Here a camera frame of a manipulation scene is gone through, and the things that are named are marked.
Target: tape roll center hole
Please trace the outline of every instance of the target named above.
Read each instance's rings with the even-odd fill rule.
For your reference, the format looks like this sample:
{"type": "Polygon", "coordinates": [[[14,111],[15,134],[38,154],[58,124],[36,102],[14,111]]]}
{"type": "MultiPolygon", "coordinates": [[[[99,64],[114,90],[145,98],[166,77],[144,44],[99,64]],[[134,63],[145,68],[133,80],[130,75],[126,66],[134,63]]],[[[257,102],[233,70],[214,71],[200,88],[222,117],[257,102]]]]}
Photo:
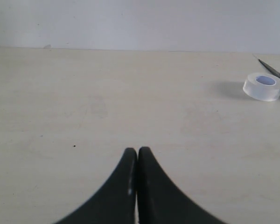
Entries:
{"type": "Polygon", "coordinates": [[[275,85],[276,81],[267,76],[258,76],[256,77],[256,81],[263,85],[275,85]]]}

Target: clear tape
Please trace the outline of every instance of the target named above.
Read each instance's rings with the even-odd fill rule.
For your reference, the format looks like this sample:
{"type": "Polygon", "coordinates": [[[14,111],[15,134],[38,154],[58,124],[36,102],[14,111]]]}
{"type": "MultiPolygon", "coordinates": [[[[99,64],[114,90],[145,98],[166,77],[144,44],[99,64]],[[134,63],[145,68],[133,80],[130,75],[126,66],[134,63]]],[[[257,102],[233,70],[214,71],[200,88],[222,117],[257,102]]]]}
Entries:
{"type": "Polygon", "coordinates": [[[274,101],[280,96],[280,79],[267,73],[252,73],[245,80],[243,90],[254,99],[274,101]]]}

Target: white table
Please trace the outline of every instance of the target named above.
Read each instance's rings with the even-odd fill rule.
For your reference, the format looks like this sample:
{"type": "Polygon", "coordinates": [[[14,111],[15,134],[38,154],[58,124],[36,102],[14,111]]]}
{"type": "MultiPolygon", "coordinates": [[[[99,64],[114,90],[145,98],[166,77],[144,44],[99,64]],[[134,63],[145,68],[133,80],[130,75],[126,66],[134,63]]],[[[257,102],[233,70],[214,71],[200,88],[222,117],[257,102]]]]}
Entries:
{"type": "Polygon", "coordinates": [[[280,224],[280,99],[242,91],[258,71],[242,53],[0,48],[0,224],[59,220],[141,146],[218,218],[280,224]]]}

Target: black curved prong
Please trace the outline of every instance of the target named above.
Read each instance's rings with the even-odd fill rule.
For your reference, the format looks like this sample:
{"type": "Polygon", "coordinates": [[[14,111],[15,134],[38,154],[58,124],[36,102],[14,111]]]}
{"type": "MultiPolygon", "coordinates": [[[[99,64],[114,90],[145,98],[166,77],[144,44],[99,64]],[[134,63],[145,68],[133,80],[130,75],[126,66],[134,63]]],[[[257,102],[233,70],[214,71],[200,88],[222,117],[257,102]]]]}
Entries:
{"type": "Polygon", "coordinates": [[[137,176],[140,224],[224,224],[174,185],[148,147],[139,150],[137,176]]]}
{"type": "Polygon", "coordinates": [[[104,185],[56,224],[134,224],[137,153],[127,148],[104,185]]]}

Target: white wall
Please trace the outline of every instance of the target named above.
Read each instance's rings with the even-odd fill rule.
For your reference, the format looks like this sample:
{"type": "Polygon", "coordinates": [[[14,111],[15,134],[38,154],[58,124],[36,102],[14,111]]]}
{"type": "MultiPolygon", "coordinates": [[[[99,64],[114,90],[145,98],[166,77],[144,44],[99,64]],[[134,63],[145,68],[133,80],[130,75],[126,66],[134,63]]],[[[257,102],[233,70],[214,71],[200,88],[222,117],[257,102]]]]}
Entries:
{"type": "Polygon", "coordinates": [[[280,54],[280,0],[0,0],[0,46],[280,54]]]}

